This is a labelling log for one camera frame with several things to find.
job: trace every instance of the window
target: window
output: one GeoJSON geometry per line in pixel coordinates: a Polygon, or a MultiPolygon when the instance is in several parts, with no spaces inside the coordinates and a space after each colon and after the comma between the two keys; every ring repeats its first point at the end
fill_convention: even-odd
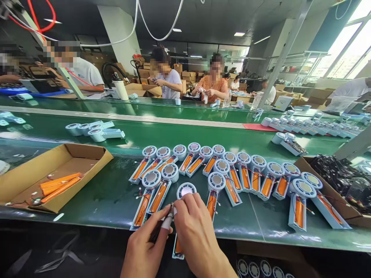
{"type": "Polygon", "coordinates": [[[370,19],[371,1],[362,0],[328,51],[328,56],[322,58],[311,76],[354,79],[371,59],[370,19]]]}

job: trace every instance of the orange shirt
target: orange shirt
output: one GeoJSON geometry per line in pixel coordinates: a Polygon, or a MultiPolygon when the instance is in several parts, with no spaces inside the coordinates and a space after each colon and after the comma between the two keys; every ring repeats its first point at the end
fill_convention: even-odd
{"type": "MultiPolygon", "coordinates": [[[[200,86],[203,87],[205,90],[214,89],[222,93],[228,93],[228,82],[225,81],[224,78],[220,78],[219,81],[217,81],[214,84],[211,84],[211,76],[206,75],[201,78],[200,82],[197,85],[197,88],[200,86]]],[[[215,100],[217,99],[218,97],[216,95],[209,96],[208,102],[215,102],[215,100]]]]}

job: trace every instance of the white t-shirt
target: white t-shirt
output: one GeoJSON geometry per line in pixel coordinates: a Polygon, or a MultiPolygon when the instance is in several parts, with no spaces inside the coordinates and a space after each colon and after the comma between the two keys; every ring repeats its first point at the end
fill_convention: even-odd
{"type": "Polygon", "coordinates": [[[341,97],[360,97],[370,89],[366,85],[366,78],[358,78],[348,81],[344,85],[337,88],[328,98],[333,98],[337,96],[341,97]]]}
{"type": "Polygon", "coordinates": [[[235,83],[235,81],[233,80],[231,83],[231,88],[237,90],[239,87],[240,83],[239,82],[235,83]]]}
{"type": "MultiPolygon", "coordinates": [[[[182,83],[182,80],[180,79],[180,75],[175,69],[172,69],[166,78],[160,73],[157,76],[157,79],[162,79],[162,80],[165,80],[173,84],[182,83]]],[[[180,98],[180,92],[174,91],[166,86],[162,86],[161,89],[162,89],[162,98],[170,98],[170,99],[180,98]]]]}
{"type": "MultiPolygon", "coordinates": [[[[78,57],[77,65],[74,68],[68,68],[74,75],[90,85],[97,86],[104,84],[99,70],[92,63],[78,57]]],[[[88,86],[84,82],[71,75],[77,86],[88,86]]]]}
{"type": "Polygon", "coordinates": [[[276,88],[273,86],[271,91],[269,92],[267,100],[265,101],[265,105],[271,105],[275,97],[276,97],[276,88]]]}

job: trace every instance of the orange battery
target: orange battery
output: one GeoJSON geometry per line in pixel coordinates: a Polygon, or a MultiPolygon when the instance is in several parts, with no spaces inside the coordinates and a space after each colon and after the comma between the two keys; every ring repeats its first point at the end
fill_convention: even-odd
{"type": "Polygon", "coordinates": [[[140,176],[140,178],[143,178],[146,173],[155,169],[159,162],[160,162],[159,160],[155,160],[154,163],[151,165],[151,167],[149,167],[147,170],[145,170],[144,173],[140,176]]]}
{"type": "Polygon", "coordinates": [[[238,182],[236,170],[231,169],[231,176],[232,176],[233,182],[235,183],[236,189],[241,190],[240,183],[238,182]]]}
{"type": "Polygon", "coordinates": [[[259,191],[259,174],[257,172],[252,175],[252,189],[259,191]]]}
{"type": "Polygon", "coordinates": [[[142,226],[142,221],[143,221],[142,217],[146,213],[146,210],[147,210],[147,207],[148,207],[148,202],[150,201],[150,198],[151,198],[151,194],[146,194],[143,197],[144,197],[143,202],[140,205],[140,209],[139,209],[138,215],[137,215],[136,220],[135,220],[135,226],[136,227],[142,226]]]}
{"type": "Polygon", "coordinates": [[[303,203],[300,198],[296,198],[296,208],[295,208],[295,221],[300,228],[303,228],[303,203]]]}
{"type": "Polygon", "coordinates": [[[138,167],[138,170],[136,171],[133,180],[136,180],[139,178],[140,173],[143,171],[144,167],[146,166],[148,160],[142,161],[138,167]]]}
{"type": "Polygon", "coordinates": [[[197,159],[191,166],[191,168],[189,169],[189,172],[192,174],[194,170],[196,170],[196,168],[202,163],[202,158],[199,158],[197,159]]]}
{"type": "Polygon", "coordinates": [[[213,168],[214,164],[215,164],[215,161],[216,161],[216,158],[211,158],[209,163],[207,164],[206,168],[205,168],[205,172],[209,173],[211,171],[211,169],[213,168]]]}
{"type": "Polygon", "coordinates": [[[166,191],[166,185],[167,185],[167,182],[163,182],[161,184],[161,187],[160,189],[158,190],[157,194],[156,194],[156,197],[155,197],[155,200],[153,201],[153,205],[151,207],[151,212],[156,212],[157,209],[158,209],[158,206],[160,205],[160,202],[162,200],[162,197],[163,195],[165,194],[165,191],[166,191]]]}
{"type": "Polygon", "coordinates": [[[51,199],[53,199],[55,196],[58,196],[60,193],[66,191],[68,188],[70,188],[71,186],[73,186],[75,183],[77,183],[78,181],[80,180],[80,178],[73,178],[72,180],[70,180],[69,182],[63,184],[63,186],[61,186],[60,188],[58,188],[57,190],[55,190],[53,193],[51,193],[50,195],[48,195],[47,197],[41,199],[41,202],[42,203],[46,203],[47,201],[50,201],[51,199]]]}
{"type": "Polygon", "coordinates": [[[73,178],[76,178],[80,175],[81,175],[81,173],[76,173],[76,174],[65,176],[63,178],[59,178],[59,179],[56,179],[56,180],[47,181],[47,182],[44,182],[44,183],[40,184],[40,187],[41,187],[41,189],[44,189],[44,188],[47,188],[47,187],[50,187],[50,186],[55,186],[57,184],[62,183],[63,181],[70,181],[73,178]]]}
{"type": "Polygon", "coordinates": [[[174,161],[174,159],[173,159],[172,157],[170,157],[170,159],[169,159],[168,161],[165,161],[165,162],[161,165],[161,167],[158,169],[158,171],[161,173],[162,168],[164,168],[166,164],[173,163],[173,161],[174,161]]]}
{"type": "Polygon", "coordinates": [[[188,155],[187,158],[185,159],[185,162],[184,164],[182,165],[182,167],[180,168],[180,171],[184,172],[187,168],[188,168],[188,165],[189,163],[192,161],[192,156],[191,155],[188,155]]]}
{"type": "Polygon", "coordinates": [[[182,253],[182,249],[180,247],[178,237],[177,237],[177,243],[175,244],[175,253],[182,253]]]}
{"type": "Polygon", "coordinates": [[[277,192],[279,195],[284,196],[287,187],[287,180],[285,178],[281,178],[278,183],[277,192]]]}
{"type": "Polygon", "coordinates": [[[247,173],[247,169],[242,168],[241,171],[242,171],[243,185],[244,185],[247,189],[250,189],[250,183],[248,182],[248,173],[247,173]]]}
{"type": "Polygon", "coordinates": [[[268,197],[269,191],[271,190],[271,187],[272,187],[272,180],[270,178],[267,178],[265,183],[263,184],[263,188],[262,188],[262,194],[265,197],[268,197]]]}
{"type": "Polygon", "coordinates": [[[210,198],[208,201],[208,210],[210,213],[211,220],[213,219],[213,216],[214,216],[215,203],[216,203],[216,198],[213,193],[210,193],[210,198]]]}
{"type": "Polygon", "coordinates": [[[238,203],[239,200],[238,200],[238,198],[237,198],[237,196],[236,196],[235,191],[234,191],[233,188],[232,188],[232,184],[231,184],[231,182],[230,182],[229,179],[226,179],[226,180],[225,180],[225,185],[227,186],[228,191],[229,191],[229,193],[231,194],[233,201],[234,201],[235,203],[238,203]]]}
{"type": "Polygon", "coordinates": [[[327,203],[325,201],[325,199],[323,198],[322,195],[318,195],[318,198],[320,199],[320,201],[326,206],[326,208],[328,209],[328,211],[332,214],[332,216],[336,219],[336,221],[339,223],[339,224],[342,224],[342,222],[340,221],[339,218],[337,218],[337,216],[334,214],[334,212],[332,211],[332,207],[329,203],[327,203]]]}

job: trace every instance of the water bottle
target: water bottle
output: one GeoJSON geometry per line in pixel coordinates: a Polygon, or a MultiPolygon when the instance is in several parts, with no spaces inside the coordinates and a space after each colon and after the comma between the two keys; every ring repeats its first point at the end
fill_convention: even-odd
{"type": "Polygon", "coordinates": [[[256,108],[258,108],[258,105],[259,105],[259,102],[262,99],[262,96],[263,96],[263,92],[258,92],[255,95],[254,101],[252,102],[252,105],[251,105],[251,110],[256,110],[256,108]]]}

